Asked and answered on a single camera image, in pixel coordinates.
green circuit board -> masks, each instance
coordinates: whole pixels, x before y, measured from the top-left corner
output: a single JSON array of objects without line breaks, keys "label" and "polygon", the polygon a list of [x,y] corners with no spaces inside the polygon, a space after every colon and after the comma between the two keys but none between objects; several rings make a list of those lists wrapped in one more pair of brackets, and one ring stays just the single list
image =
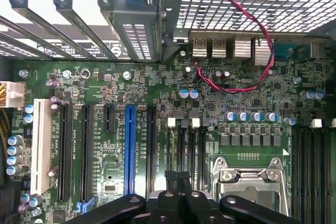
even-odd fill
[{"label": "green circuit board", "polygon": [[[204,74],[212,76],[216,70],[229,71],[230,77],[221,80],[221,84],[230,87],[243,87],[241,82],[255,81],[261,69],[249,65],[227,62],[224,60],[201,61],[198,63]],[[335,115],[335,108],[328,106],[330,97],[322,100],[308,100],[300,97],[300,92],[308,89],[325,91],[325,80],[333,76],[333,60],[317,59],[305,63],[276,62],[273,73],[263,82],[258,90],[238,95],[212,91],[202,81],[195,78],[192,63],[189,60],[176,58],[174,61],[161,64],[134,63],[89,63],[89,62],[36,62],[19,61],[15,65],[15,80],[26,85],[25,104],[33,104],[34,99],[49,99],[51,92],[57,97],[73,105],[71,141],[71,190],[67,202],[57,200],[57,176],[50,179],[50,189],[43,194],[43,212],[32,217],[30,211],[22,215],[23,223],[61,223],[76,215],[77,202],[80,198],[81,174],[81,126],[84,105],[93,106],[92,136],[92,196],[94,207],[106,204],[124,194],[124,138],[125,107],[136,106],[135,131],[135,187],[134,192],[147,196],[148,181],[146,179],[146,147],[147,147],[147,108],[156,107],[156,141],[154,190],[165,189],[164,172],[177,169],[177,145],[179,128],[190,123],[192,118],[200,118],[206,122],[205,133],[205,176],[202,189],[210,191],[211,169],[219,156],[224,156],[232,167],[267,167],[272,158],[281,160],[285,175],[287,198],[291,199],[291,128],[283,124],[285,117],[297,118],[302,110],[311,113],[323,113],[328,118]],[[184,74],[185,67],[191,66],[192,73]],[[26,69],[30,77],[26,80],[18,76],[18,71]],[[84,79],[83,69],[90,72]],[[70,78],[64,78],[62,72],[69,70]],[[129,71],[131,78],[125,80],[123,73]],[[302,82],[295,84],[293,78],[300,76]],[[50,90],[46,80],[53,78],[59,87]],[[197,99],[182,99],[181,90],[197,90]],[[115,106],[115,131],[104,132],[104,105]],[[228,122],[226,112],[274,112],[276,122]],[[13,112],[12,134],[26,135],[30,126],[23,122],[24,111]],[[167,118],[176,118],[176,127],[167,128]],[[59,163],[60,115],[52,115],[51,161],[50,167]],[[167,164],[167,135],[170,133],[172,145],[171,164]],[[12,177],[21,180],[30,175],[31,140],[24,139],[24,172]],[[188,170],[188,146],[183,144],[183,164],[180,169]],[[194,158],[198,158],[198,146],[195,145]],[[199,164],[194,164],[193,185],[198,188]]]}]

motherboard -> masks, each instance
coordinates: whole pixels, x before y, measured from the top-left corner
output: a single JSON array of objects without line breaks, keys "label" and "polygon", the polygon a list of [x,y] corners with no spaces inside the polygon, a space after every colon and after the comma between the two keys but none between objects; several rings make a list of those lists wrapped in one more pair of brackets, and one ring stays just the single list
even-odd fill
[{"label": "motherboard", "polygon": [[[316,119],[331,122],[336,115],[330,105],[336,86],[328,81],[333,60],[276,61],[256,90],[240,94],[214,91],[198,78],[194,61],[16,62],[14,81],[25,85],[25,108],[12,116],[12,135],[23,137],[23,151],[16,150],[22,161],[11,179],[30,192],[26,201],[35,194],[43,199],[35,196],[35,208],[22,210],[22,223],[63,223],[126,194],[149,198],[166,189],[167,170],[188,171],[194,189],[215,200],[234,194],[304,215],[296,190],[326,189],[305,184],[320,181],[323,171],[304,174],[314,161],[293,143],[306,133],[293,130],[316,128],[318,137],[325,132],[318,132]],[[230,88],[254,83],[262,72],[226,59],[202,59],[198,66]],[[33,131],[41,137],[49,131],[50,145],[37,144]],[[310,155],[322,144],[310,146]],[[335,158],[333,152],[319,165]]]}]

